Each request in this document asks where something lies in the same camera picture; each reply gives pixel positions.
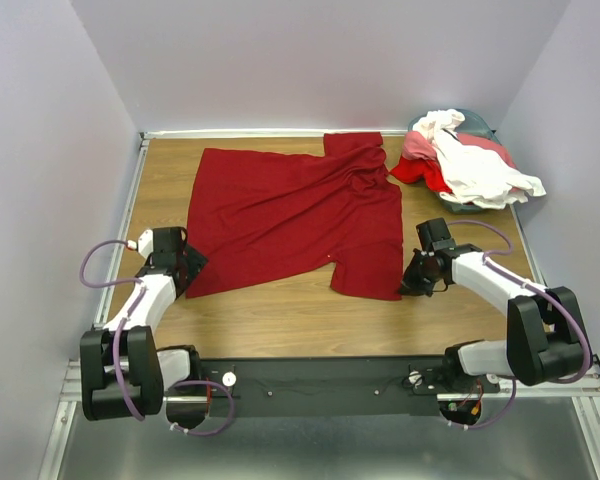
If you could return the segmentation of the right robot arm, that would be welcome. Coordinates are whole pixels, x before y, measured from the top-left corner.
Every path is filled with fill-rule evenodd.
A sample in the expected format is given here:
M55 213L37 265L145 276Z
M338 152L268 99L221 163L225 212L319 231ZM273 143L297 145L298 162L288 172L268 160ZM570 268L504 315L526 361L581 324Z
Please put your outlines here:
M459 285L501 312L506 338L479 340L447 349L440 379L460 392L477 376L493 374L526 386L572 383L592 363L575 294L542 286L494 262L472 245L438 251L416 249L399 288L404 296L432 296L436 284Z

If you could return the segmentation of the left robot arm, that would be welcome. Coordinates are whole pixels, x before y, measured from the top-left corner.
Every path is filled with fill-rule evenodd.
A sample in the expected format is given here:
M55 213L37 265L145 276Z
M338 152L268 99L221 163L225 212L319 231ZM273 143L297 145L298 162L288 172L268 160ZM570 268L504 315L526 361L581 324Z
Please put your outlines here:
M144 259L135 276L101 283L86 278L95 252L122 245ZM185 347L171 367L163 367L154 332L169 307L191 286L208 259L188 243L184 227L145 230L136 240L105 240L84 257L79 279L89 288L131 283L120 311L103 327L85 332L79 345L81 400L90 421L133 417L139 421L159 413L168 384L181 395L194 393L202 380Z

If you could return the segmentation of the dark red t shirt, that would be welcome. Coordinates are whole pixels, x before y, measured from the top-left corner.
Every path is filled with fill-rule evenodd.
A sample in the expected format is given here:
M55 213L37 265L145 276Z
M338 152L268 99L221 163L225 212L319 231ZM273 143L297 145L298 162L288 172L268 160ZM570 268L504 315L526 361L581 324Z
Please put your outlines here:
M401 191L387 179L382 135L327 134L323 148L321 156L203 151L187 231L208 263L187 297L332 264L334 291L400 299Z

